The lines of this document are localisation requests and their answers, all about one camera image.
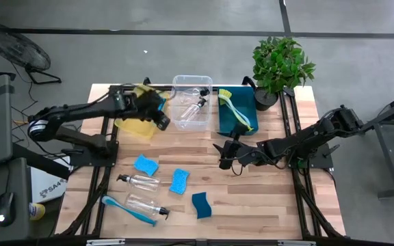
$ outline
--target teal tray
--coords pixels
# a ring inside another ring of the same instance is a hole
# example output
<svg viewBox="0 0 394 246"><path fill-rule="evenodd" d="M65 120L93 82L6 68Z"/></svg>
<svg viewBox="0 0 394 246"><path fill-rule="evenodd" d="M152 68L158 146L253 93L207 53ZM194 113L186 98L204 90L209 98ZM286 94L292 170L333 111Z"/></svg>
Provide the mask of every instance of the teal tray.
<svg viewBox="0 0 394 246"><path fill-rule="evenodd" d="M253 88L219 87L218 91L220 91L220 89L225 89L232 93L231 101L233 106L250 120L250 126L253 128L253 130L247 132L246 135L253 135L255 132L257 132L258 116L254 104ZM226 105L220 105L220 99L218 99L218 118L220 121L220 131L218 133L221 135L229 136L236 123L238 122L238 119Z"/></svg>

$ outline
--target butcher block tabletop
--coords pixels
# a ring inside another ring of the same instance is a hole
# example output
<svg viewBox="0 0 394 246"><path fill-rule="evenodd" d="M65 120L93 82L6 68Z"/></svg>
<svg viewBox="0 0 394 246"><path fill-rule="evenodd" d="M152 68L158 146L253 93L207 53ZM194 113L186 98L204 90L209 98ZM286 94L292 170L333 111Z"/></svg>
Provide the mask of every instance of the butcher block tabletop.
<svg viewBox="0 0 394 246"><path fill-rule="evenodd" d="M109 84L93 84L89 101L108 91ZM166 131L157 131L147 140L124 131L118 131L120 142L118 160L111 169L107 194L124 203L129 186L116 181L119 174L141 174L133 164L143 154L159 164L154 177L160 178L160 192L155 198L161 206L171 210L168 220L159 215L155 227L141 222L120 208L106 206L101 228L102 238L207 238L207 239L300 239L298 210L293 179L289 169L279 170L270 165L248 165L242 175L218 167L220 154L213 144L223 146L229 139L217 134L218 100L213 92L210 124L203 132L178 131L171 122ZM302 128L318 121L313 90L310 86L296 87L295 98ZM290 103L289 118L293 121ZM170 115L168 102L166 114ZM240 141L256 146L256 142L285 137L283 115L277 102L267 111L258 111L259 130ZM103 119L84 120L81 132L99 134ZM233 167L240 169L238 162ZM175 169L187 170L187 188L183 195L169 191ZM64 231L85 206L88 197L92 167L82 167L73 173L67 184L55 233ZM311 170L317 206L332 226L345 234L339 201L334 183L326 172ZM197 219L192 195L207 193L212 217ZM90 230L94 227L97 205L92 209ZM310 232L313 231L311 212L305 206Z"/></svg>

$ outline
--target yellow brush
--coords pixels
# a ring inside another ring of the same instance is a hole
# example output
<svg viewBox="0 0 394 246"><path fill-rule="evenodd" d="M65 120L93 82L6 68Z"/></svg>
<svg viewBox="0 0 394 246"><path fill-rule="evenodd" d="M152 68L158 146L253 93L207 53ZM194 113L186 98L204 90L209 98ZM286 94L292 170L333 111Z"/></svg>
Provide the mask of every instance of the yellow brush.
<svg viewBox="0 0 394 246"><path fill-rule="evenodd" d="M226 89L219 89L218 94L223 95L227 98L231 98L232 92L226 90ZM225 105L226 101L220 98L220 105Z"/></svg>

